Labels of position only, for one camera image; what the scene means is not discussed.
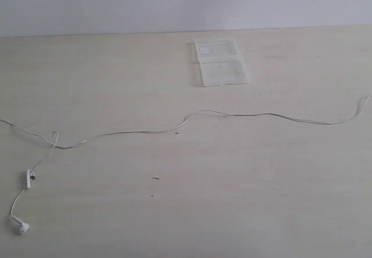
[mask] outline earbud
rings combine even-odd
[[[26,233],[26,231],[30,228],[30,226],[26,222],[23,222],[18,217],[12,216],[12,218],[19,223],[19,227],[17,230],[20,235],[23,235],[24,233]]]

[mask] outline table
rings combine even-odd
[[[252,74],[202,87],[192,40]],[[372,26],[0,39],[0,117],[62,145],[200,109],[339,120],[372,92]],[[56,150],[0,124],[2,257],[369,257],[372,106],[335,126],[197,115]]]

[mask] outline transparent box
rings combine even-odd
[[[234,38],[195,40],[195,50],[205,87],[251,81]]]

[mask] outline wall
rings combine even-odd
[[[0,37],[372,23],[372,0],[0,0]]]

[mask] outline plastic case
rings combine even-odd
[[[195,50],[205,87],[251,81],[234,38],[195,40]]]

